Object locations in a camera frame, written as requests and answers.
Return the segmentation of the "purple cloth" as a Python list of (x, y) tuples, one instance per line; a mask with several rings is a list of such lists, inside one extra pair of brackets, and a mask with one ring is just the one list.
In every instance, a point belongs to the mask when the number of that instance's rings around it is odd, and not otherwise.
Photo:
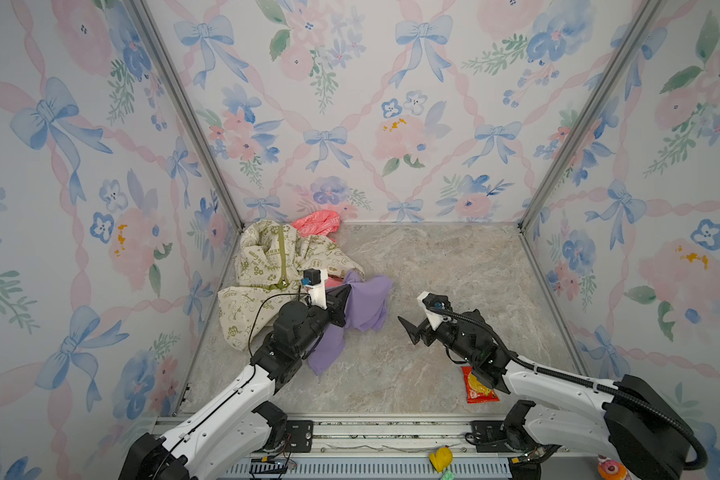
[(377, 275), (364, 280), (358, 271), (350, 270), (344, 276), (342, 285), (351, 286), (345, 306), (346, 325), (329, 325), (315, 351), (308, 357), (307, 364), (316, 375), (324, 373), (341, 355), (347, 329), (378, 332), (387, 319), (387, 299), (393, 287), (389, 277)]

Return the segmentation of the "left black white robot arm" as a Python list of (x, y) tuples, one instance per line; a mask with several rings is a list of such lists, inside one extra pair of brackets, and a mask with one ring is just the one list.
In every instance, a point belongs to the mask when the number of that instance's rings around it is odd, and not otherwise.
[(298, 372), (330, 326), (345, 325), (349, 285), (313, 287), (309, 300), (279, 310), (272, 331), (238, 377), (213, 400), (159, 437), (130, 447), (121, 479), (218, 479), (244, 457), (285, 451), (287, 414), (271, 402)]

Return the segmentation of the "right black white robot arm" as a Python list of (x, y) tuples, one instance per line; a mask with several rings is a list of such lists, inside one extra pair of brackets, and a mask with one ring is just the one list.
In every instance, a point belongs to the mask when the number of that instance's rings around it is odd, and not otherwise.
[(693, 429), (638, 377), (599, 380), (535, 363), (510, 350), (473, 313), (400, 323), (413, 344), (442, 344), (480, 383), (516, 396), (485, 444), (518, 453), (566, 447), (616, 460), (641, 479), (678, 479), (708, 465)]

